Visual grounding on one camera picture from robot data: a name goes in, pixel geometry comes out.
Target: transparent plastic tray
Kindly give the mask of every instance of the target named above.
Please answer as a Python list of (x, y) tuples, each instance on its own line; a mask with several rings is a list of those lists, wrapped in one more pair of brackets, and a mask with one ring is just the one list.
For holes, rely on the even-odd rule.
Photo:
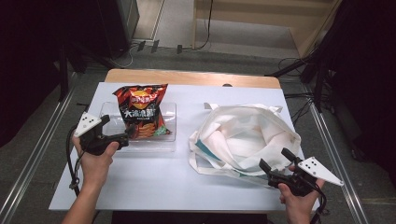
[[(161, 113), (166, 128), (171, 131), (170, 134), (159, 136), (151, 136), (144, 139), (130, 139), (129, 146), (123, 147), (120, 152), (156, 152), (156, 151), (175, 151), (176, 150), (176, 104), (165, 103), (160, 104)], [(100, 117), (103, 115), (110, 116), (110, 122), (103, 127), (103, 134), (113, 135), (117, 133), (124, 133), (125, 124), (120, 114), (119, 106), (117, 103), (105, 102), (100, 111)]]

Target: white bracket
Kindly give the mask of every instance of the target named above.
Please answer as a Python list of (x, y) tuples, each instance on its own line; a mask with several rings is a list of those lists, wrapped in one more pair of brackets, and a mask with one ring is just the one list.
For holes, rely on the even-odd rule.
[(75, 137), (80, 137), (96, 125), (98, 125), (100, 122), (102, 122), (101, 119), (95, 117), (94, 115), (88, 114), (84, 112), (81, 116), (81, 119), (79, 120), (79, 124), (76, 128), (76, 131), (74, 133)]
[(298, 166), (311, 174), (313, 177), (326, 180), (334, 185), (344, 186), (344, 182), (337, 178), (331, 171), (322, 165), (315, 157), (306, 159), (298, 163)]

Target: fabric bag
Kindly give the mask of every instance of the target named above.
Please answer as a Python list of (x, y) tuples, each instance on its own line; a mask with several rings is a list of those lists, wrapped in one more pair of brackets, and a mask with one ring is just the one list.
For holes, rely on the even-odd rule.
[[(202, 175), (227, 175), (268, 186), (259, 162), (273, 170), (290, 165), (283, 147), (297, 155), (301, 137), (280, 117), (281, 107), (266, 105), (210, 105), (201, 128), (190, 137), (190, 165)], [(199, 165), (198, 157), (209, 167)]]

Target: chip bag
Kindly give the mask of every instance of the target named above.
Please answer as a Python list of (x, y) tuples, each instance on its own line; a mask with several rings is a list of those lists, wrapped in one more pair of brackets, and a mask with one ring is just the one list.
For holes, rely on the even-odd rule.
[(113, 92), (117, 96), (119, 109), (126, 128), (134, 125), (131, 139), (169, 134), (160, 103), (168, 84), (147, 86), (124, 86)]

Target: white tabletop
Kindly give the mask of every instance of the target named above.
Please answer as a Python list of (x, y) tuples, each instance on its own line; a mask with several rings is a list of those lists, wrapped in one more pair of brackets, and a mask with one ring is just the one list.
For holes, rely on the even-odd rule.
[[(132, 83), (99, 83), (89, 113), (99, 117), (102, 104), (117, 102), (112, 93), (126, 85)], [(280, 105), (283, 107), (282, 118), (292, 128), (281, 89), (169, 85), (163, 102), (177, 104), (176, 150), (118, 151), (113, 157), (97, 209), (235, 213), (284, 211), (277, 189), (266, 189), (227, 176), (199, 175), (190, 167), (188, 159), (188, 139), (209, 113), (204, 110), (204, 103)], [(70, 181), (65, 166), (50, 210), (70, 208), (76, 199), (75, 192), (68, 187)]]

